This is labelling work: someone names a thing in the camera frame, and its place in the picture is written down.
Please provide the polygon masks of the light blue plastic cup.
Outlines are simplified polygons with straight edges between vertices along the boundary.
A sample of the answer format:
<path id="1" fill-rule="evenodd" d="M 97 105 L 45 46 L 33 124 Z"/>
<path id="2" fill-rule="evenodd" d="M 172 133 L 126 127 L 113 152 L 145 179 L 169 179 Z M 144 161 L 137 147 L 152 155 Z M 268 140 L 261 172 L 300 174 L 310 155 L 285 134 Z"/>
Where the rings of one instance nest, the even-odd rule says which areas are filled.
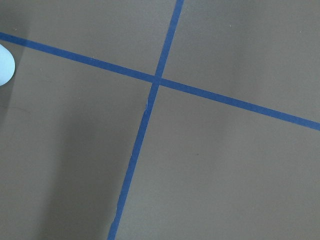
<path id="1" fill-rule="evenodd" d="M 15 60 L 9 50 L 0 45 L 0 85 L 3 86 L 11 80 L 15 73 Z"/>

